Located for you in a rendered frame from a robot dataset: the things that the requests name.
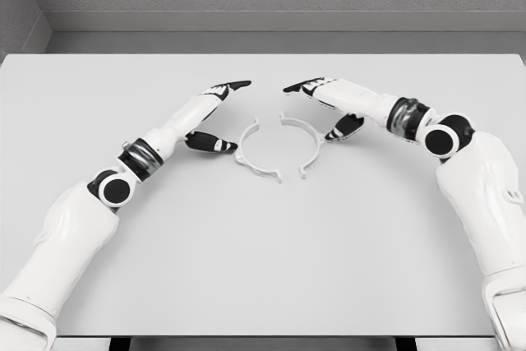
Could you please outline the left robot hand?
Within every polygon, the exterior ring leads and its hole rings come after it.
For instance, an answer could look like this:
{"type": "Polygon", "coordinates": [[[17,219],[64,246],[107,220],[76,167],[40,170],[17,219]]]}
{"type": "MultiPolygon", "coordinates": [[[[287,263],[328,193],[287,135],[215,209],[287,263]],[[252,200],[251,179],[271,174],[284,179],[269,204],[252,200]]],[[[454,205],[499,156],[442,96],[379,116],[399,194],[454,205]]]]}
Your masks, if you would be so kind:
{"type": "Polygon", "coordinates": [[[162,159],[172,155],[175,145],[183,141],[192,150],[231,153],[238,145],[196,129],[226,100],[230,93],[249,86],[251,81],[234,81],[212,86],[192,97],[161,128],[167,132],[157,149],[162,159]]]}

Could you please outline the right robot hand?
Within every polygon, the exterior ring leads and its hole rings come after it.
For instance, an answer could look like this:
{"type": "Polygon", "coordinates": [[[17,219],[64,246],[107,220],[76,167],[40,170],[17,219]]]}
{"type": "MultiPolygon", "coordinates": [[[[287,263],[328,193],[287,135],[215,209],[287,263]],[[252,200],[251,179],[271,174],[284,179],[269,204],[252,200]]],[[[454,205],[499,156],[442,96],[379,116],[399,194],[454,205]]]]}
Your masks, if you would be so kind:
{"type": "Polygon", "coordinates": [[[344,116],[325,135],[326,141],[342,141],[362,128],[367,110],[379,95],[364,86],[329,77],[317,77],[283,88],[286,95],[300,93],[318,103],[339,110],[344,116]]]}

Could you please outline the white table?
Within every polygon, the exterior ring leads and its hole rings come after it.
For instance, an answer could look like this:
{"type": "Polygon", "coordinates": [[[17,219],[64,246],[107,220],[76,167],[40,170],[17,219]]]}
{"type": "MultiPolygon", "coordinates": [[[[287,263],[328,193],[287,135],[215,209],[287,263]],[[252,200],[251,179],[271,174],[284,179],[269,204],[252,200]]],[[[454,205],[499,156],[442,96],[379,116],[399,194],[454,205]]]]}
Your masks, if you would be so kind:
{"type": "Polygon", "coordinates": [[[61,336],[492,333],[481,271],[437,186],[437,161],[367,122],[319,148],[339,114],[283,88],[317,76],[458,111],[500,138],[526,196],[526,66],[507,55],[22,55],[0,66],[0,291],[69,187],[114,165],[122,144],[228,81],[202,130],[231,155],[178,145],[138,186],[57,321],[61,336]]]}

